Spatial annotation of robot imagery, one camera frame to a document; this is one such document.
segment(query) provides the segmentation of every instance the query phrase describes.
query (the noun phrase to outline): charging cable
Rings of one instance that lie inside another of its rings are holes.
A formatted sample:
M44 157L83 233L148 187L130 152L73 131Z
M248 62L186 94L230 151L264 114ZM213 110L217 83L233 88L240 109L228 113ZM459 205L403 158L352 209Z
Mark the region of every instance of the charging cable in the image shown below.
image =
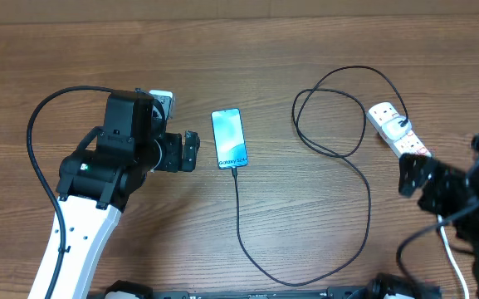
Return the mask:
M390 87L392 87L394 93L396 94L396 96L399 98L399 101L403 107L403 111L405 113L405 120L402 122L401 126L405 126L407 123L408 123L408 112L407 112L407 108L405 107L405 104L403 103L403 100L402 100L402 96L399 94L398 90L396 89L396 87L394 86L394 84L392 83L392 81L386 76L384 75L381 71L378 71L376 69L374 69L373 67L370 67L370 66L344 66L344 67L341 67L341 68L338 68L338 69L335 69L333 71L330 71L328 74L326 74L325 76L323 76L316 84L313 88L310 88L310 89L304 89L303 91L299 92L298 95L296 95L295 97L295 100L292 104L292 111L291 111L291 117L292 117L292 122L293 122L293 125L295 126L295 129L296 129L296 133L298 134L298 137L300 137L300 139L302 140L302 142L304 142L304 144L309 147L310 149L314 150L316 153L318 154L322 154L326 157L329 157L329 158L336 158L336 159L342 159L351 169L353 169L359 176L360 178L363 180L363 183L364 183L364 186L366 187L366 191L368 193L368 214L367 214L367 220L366 220L366 229L364 230L364 237L363 237L363 242L361 243L361 246L359 247L359 249L357 250L357 252L354 254L354 256L352 256L348 261L346 261L345 263L343 263L342 265L338 266L337 268L335 268L334 270L330 271L330 272L327 272L326 274L324 275L321 275L317 278L314 278L314 279L311 279L309 281L306 281L306 282L298 282L298 283L290 283L290 282L283 282L275 277L273 277L271 274L269 274L267 271L265 271L261 266L259 266L256 261L254 261L254 259L250 256L250 254L248 253L248 251L245 249L245 246L243 245L242 243L242 240L241 240L241 233L240 233L240 229L239 229L239 224L240 224L240 218L239 218L239 191L237 189L237 168L232 168L232 176L233 176L233 180L234 180L234 183L235 183L235 187L236 187L236 200L237 200L237 239L239 240L239 244L241 245L241 249L243 250L243 252L245 253L245 255L247 256L247 258L250 260L250 262L259 270L261 271L263 274L265 274L267 277L269 277L271 280L273 280L274 282L278 282L282 285L285 285L285 286L288 286L288 287L303 287L305 285L308 285L310 283L313 283L313 282L318 282L319 280L321 279L324 279L330 275L333 275L335 273L337 273L338 271L344 269L346 266L350 265L360 254L361 252L363 252L363 249L364 249L364 245L366 244L366 240L368 239L368 236L369 236L369 230L370 230L370 210L372 208L372 198L371 198L371 195L370 195L370 185L369 185L369 182L368 180L364 177L364 174L352 163L348 160L348 157L350 157L352 154L354 154L357 149L360 147L361 145L361 142L363 141L363 138L364 138L364 131L366 129L366 110L363 106L363 104L355 97L355 96L352 96L351 94L349 93L346 93L344 91L339 91L339 90L336 90L336 89L328 89L328 88L320 88L320 85L324 82L324 80L338 72L338 71L343 71L343 70L347 70L347 69L365 69L365 70L369 70L369 71L373 71L375 72L376 74L380 75L381 77L383 77L387 82L388 84L390 85ZM331 93L336 93L336 94L339 94L339 95L342 95L342 96L345 96L351 100L353 100L355 103L357 103L357 105L359 105L359 108L362 110L362 113L363 113L363 130L361 131L361 134L360 134L360 137L359 137L359 141L357 143L357 145L349 152L349 153L346 153L346 154L339 154L337 152L335 152L334 150L332 149L328 149L327 147L323 146L323 145L320 145L318 143L316 143L315 141L309 139L307 136L305 136L305 134L300 130L300 126L298 125L299 124L299 121L300 121L300 117L301 117L301 114L302 114L302 111L304 110L305 108L305 104L307 104L308 100L310 99L310 97L313 95L313 93L315 93L316 91L323 91L323 92L331 92ZM296 102L298 101L298 99L300 98L301 95L303 94L306 94L306 97L304 99L304 102L301 104L301 108L298 110L298 113L295 112L296 110Z
M437 215L437 220L440 223L442 221L442 216ZM443 226L440 227L440 237L442 238L442 242L444 243L444 248L446 249L447 258L449 259L449 262L452 264L453 270L455 270L455 273L457 274L458 281L462 285L464 298L470 299L470 292L468 291L468 285L466 284L466 281L464 280L464 276L462 275L461 269L459 269L457 262L455 261L455 258L453 257L452 249L449 247L449 242L447 241L446 230L444 229Z

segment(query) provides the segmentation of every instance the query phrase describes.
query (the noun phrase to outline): smartphone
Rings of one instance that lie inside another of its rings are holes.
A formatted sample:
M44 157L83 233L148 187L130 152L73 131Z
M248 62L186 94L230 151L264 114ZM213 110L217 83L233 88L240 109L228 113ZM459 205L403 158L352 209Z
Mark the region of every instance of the smartphone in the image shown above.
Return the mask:
M212 123L219 169L248 165L247 145L239 109L214 111Z

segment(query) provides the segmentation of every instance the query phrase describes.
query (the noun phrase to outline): power strip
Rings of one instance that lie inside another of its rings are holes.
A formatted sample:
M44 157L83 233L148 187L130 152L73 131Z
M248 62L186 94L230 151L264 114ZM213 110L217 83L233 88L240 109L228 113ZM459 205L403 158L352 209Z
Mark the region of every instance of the power strip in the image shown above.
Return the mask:
M403 127L400 125L405 116L401 116L392 104L379 103L370 108L366 116L398 158L406 153L432 156L414 134L410 121Z

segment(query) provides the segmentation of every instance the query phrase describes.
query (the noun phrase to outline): wooden table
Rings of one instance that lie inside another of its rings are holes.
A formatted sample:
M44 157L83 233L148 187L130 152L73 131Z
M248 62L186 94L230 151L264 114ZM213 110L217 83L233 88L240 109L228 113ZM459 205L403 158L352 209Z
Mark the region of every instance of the wooden table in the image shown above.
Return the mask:
M479 16L0 26L0 298L27 296L53 217L27 157L27 121L45 96L84 84L171 90L178 104L168 131L194 130L202 139L196 171L152 174L131 196L93 291L117 279L189 292L289 289L264 277L237 244L232 176L217 169L209 117L228 107L242 111L250 155L250 165L239 170L239 189L242 236L252 256L289 282L339 266L364 236L366 190L347 165L299 141L291 103L328 71L353 64L390 77L415 131L439 159L464 169L472 164L469 141L479 133ZM357 96L367 108L387 100L401 110L386 82L370 71L346 71L325 86ZM33 140L53 188L62 159L102 124L106 96L73 93L41 112ZM359 107L341 96L314 98L304 131L335 150L351 149L362 126ZM398 161L370 124L350 160L371 186L369 241L355 262L309 288L399 274L398 244L435 221L418 209L418 195L398 195ZM404 259L448 297L458 295L435 234L412 244ZM457 259L474 292L472 260Z

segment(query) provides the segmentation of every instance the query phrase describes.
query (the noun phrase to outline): black cable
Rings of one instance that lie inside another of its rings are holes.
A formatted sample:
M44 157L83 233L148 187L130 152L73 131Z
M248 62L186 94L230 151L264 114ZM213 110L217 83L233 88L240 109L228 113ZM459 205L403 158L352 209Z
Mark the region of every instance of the black cable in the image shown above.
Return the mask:
M34 120L37 118L38 113L46 105L50 100L56 98L59 95L65 94L71 91L105 91L105 92L112 92L114 90L105 87L98 87L98 86L74 86L74 87L67 87L63 90L57 91L52 95L48 96L44 99L40 104L38 104L37 108L32 112L31 119L29 120L29 124L27 125L27 152L29 154L29 159L31 160L32 168L34 172L37 174L42 187L46 190L47 196L51 200L51 204L53 208L55 208L56 218L58 219L58 223L60 225L60 247L58 248L58 258L56 260L55 270L53 271L53 276L51 278L51 282L49 283L49 287L47 288L46 299L51 298L53 290L55 289L56 280L58 279L58 275L60 273L62 267L62 260L64 258L64 252L66 251L66 224L64 223L64 216L62 215L62 211L60 209L60 205L56 201L55 194L52 192L51 188L49 187L49 183L46 181L46 178L43 176L40 167L38 166L37 160L34 157L34 151L32 150L32 127L34 125Z
M237 200L237 239L239 240L239 244L241 245L241 249L243 250L243 252L245 253L245 255L247 256L247 258L250 260L250 262L259 270L261 271L263 274L265 274L267 277L269 277L271 280L273 280L274 282L278 282L282 285L285 285L285 286L288 286L288 287L302 287L302 286L305 286L305 285L308 285L310 283L313 283L313 282L318 282L319 280L321 279L324 279L332 274L335 274L337 273L338 271L344 269L346 266L350 265L360 254L361 252L363 251L364 249L364 245L366 244L366 240L368 239L368 236L369 236L369 229L370 229L370 210L372 208L372 198L371 198L371 195L370 195L370 186L369 186L369 182L368 180L364 177L364 174L354 165L352 164L350 161L348 161L346 158L351 156L353 153L355 153L355 151L359 148L359 146L361 145L361 142L363 141L363 138L364 138L364 131L366 129L366 110L363 106L363 104L354 96L344 92L344 91L338 91L338 90L334 90L334 89L327 89L327 88L319 88L320 84L322 84L322 82L331 74L333 73L336 73L337 71L342 71L342 70L346 70L346 69L351 69L351 68L361 68L361 69L367 69L367 70L371 70L371 71L374 71L378 74L380 74L389 84L390 86L393 88L394 92L396 93L396 95L398 96L400 102L402 103L402 106L403 106L403 110L405 111L405 115L406 115L406 119L403 121L402 123L402 126L405 126L405 124L407 124L408 122L408 112L407 112L407 109L405 108L405 104L403 103L403 100L402 100L402 97L401 95L399 94L398 90L396 89L396 87L394 87L393 83L387 78L387 76L385 76L381 71L378 71L376 69L374 69L373 67L369 67L369 66L345 66L345 67L341 67L341 68L338 68L334 71L331 71L329 72L327 75L325 75L324 77L322 77L322 79L320 79L318 81L318 83L316 83L316 85L311 88L311 89L305 89L303 91L301 91L300 93L298 93L298 95L296 95L296 98L292 104L292 113L291 113L291 116L292 116L292 121L293 121L293 124L296 128L296 133L298 134L298 136L300 137L300 139L304 142L304 144L309 147L310 149L314 150L316 153L319 153L319 154L322 154L324 156L327 156L327 157L331 157L331 158L339 158L339 159L342 159L344 162L346 162L353 170L355 170L355 172L357 172L357 174L361 177L361 179L363 180L364 182L364 185L366 186L366 191L368 192L368 203L369 203L369 209L368 209L368 216L367 216L367 222L366 222L366 229L364 231L364 238L363 238L363 242L361 243L361 246L359 248L359 250L357 251L357 253L352 257L350 258L347 262L343 263L341 266L337 267L335 270L332 270L324 275L321 275L317 278L314 278L314 279L311 279L307 282L298 282L298 283L289 283L289 282L283 282L275 277L273 277L271 274L269 274L267 271L265 271L261 266L259 266L255 261L254 259L250 256L250 254L248 253L248 251L245 249L243 243L242 243L242 240L241 240L241 234L240 234L240 230L239 230L239 191L237 189L237 169L236 168L232 168L232 176L233 176L233 180L234 180L234 183L235 183L235 187L236 187L236 200ZM337 94L340 94L342 96L346 96L346 97L349 97L350 99L354 100L358 105L359 107L361 108L361 110L363 111L363 130L361 132L361 136L359 137L359 142L357 143L357 145L354 147L353 150L351 150L348 154L338 154L336 153L335 151L331 150L331 149L328 149L322 145L319 145L317 144L316 142L310 140L309 138L307 138L304 133L302 133L302 131L300 130L299 128L299 121L300 121L300 116L301 116L301 113L302 111L304 110L304 107L305 107L305 104L307 103L307 101L310 99L311 95L315 92L315 91L325 91L325 92L334 92L334 93L337 93ZM295 117L295 108L296 108L296 102L298 101L298 98L306 93L306 92L309 92L309 94L307 95L307 97L305 98L304 100L304 103L302 103L302 106L298 112L298 115L297 117Z
M409 279L409 281L411 281L411 283L415 286L415 291L416 292L419 292L419 288L420 286L422 285L418 279L416 279L416 277L411 274L411 272L405 267L405 265L403 264L403 261L402 261L402 252L403 250L405 249L405 247L407 247L407 245L409 245L412 241L414 241L415 239L417 238L420 238L422 237L424 234L426 233L429 233L431 232L432 230L436 230L444 225L448 225L449 223L453 222L453 221L456 221L462 217L465 217L467 216L468 214L474 212L475 210L477 210L479 208L479 200L477 200L474 204L472 204L471 206L469 207L466 207L452 215L450 215L449 217L443 219L440 223L435 223L433 225L430 225L424 229L421 229L420 231L417 231L416 233L414 233L413 235L411 235L409 238L406 238L405 240L403 240L403 242L401 242L401 244L399 244L398 246L398 250L396 251L396 263L398 264L398 268L399 270L401 270L401 272Z
M440 234L440 228L437 228L436 233L439 238L442 238L442 235ZM451 245L451 243L449 243L448 246L449 246L449 249L451 249L454 252L466 254L466 255L475 255L475 253L473 253L473 251L469 249L460 248L455 245Z

